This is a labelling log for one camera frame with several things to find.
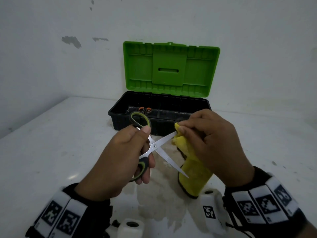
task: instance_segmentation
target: person's left hand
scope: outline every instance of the person's left hand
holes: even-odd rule
[[[110,140],[100,155],[99,160],[88,175],[75,187],[75,192],[80,196],[94,201],[103,201],[118,196],[123,187],[132,179],[133,174],[138,174],[139,156],[149,149],[147,138],[151,132],[149,126],[144,126],[140,131],[132,125],[120,130]],[[155,160],[149,155],[149,168],[154,168]],[[148,184],[150,169],[138,179]]]

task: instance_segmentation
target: scissors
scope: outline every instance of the scissors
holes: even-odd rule
[[[140,130],[143,126],[141,124],[139,124],[136,120],[133,119],[133,116],[141,116],[143,117],[146,121],[147,121],[147,125],[151,126],[151,122],[148,119],[148,117],[144,114],[144,113],[140,113],[140,112],[132,112],[129,116],[130,121],[137,127],[138,130]],[[140,178],[146,171],[146,169],[149,166],[149,155],[150,153],[152,153],[153,151],[156,151],[164,160],[166,160],[170,165],[172,165],[178,172],[181,172],[185,177],[189,178],[188,175],[186,175],[186,173],[168,156],[168,154],[161,148],[161,146],[163,144],[165,144],[168,140],[170,140],[171,138],[173,138],[175,135],[177,134],[177,131],[170,133],[169,135],[161,138],[158,141],[154,141],[151,137],[151,135],[149,135],[148,140],[150,142],[150,148],[149,150],[142,154],[139,157],[139,164],[138,167],[141,169],[141,172],[133,177],[132,180],[130,180],[130,182],[137,180],[138,178]]]
[[[148,115],[152,112],[152,109],[141,107],[141,108],[139,108],[139,112],[144,113],[145,115]]]

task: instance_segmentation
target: yellow microfiber cloth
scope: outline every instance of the yellow microfiber cloth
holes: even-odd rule
[[[200,162],[193,147],[178,131],[178,128],[179,124],[176,123],[175,129],[178,134],[173,138],[172,143],[187,156],[181,168],[189,176],[189,178],[186,178],[183,174],[178,173],[178,183],[189,197],[197,199],[200,191],[212,176],[212,172]]]

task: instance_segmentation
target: hand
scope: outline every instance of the hand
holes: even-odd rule
[[[80,196],[94,201],[103,201],[118,196],[122,188],[132,179],[137,170],[139,156],[149,150],[147,138],[151,132],[149,126],[144,126],[140,131],[132,125],[120,130],[110,140],[100,155],[95,166],[88,175],[75,187],[75,192]],[[154,168],[153,154],[149,155],[149,168]],[[138,179],[148,184],[150,169]]]
[[[236,129],[230,122],[204,109],[179,125],[179,131],[190,142],[197,157],[226,186],[238,187],[252,181],[254,167],[245,156]]]

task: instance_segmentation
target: open toolbox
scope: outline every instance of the open toolbox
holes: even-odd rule
[[[219,53],[218,47],[124,42],[125,83],[131,91],[108,112],[114,129],[130,125],[131,112],[149,107],[151,134],[166,136],[175,131],[176,120],[210,109],[209,101],[202,97],[209,95]]]

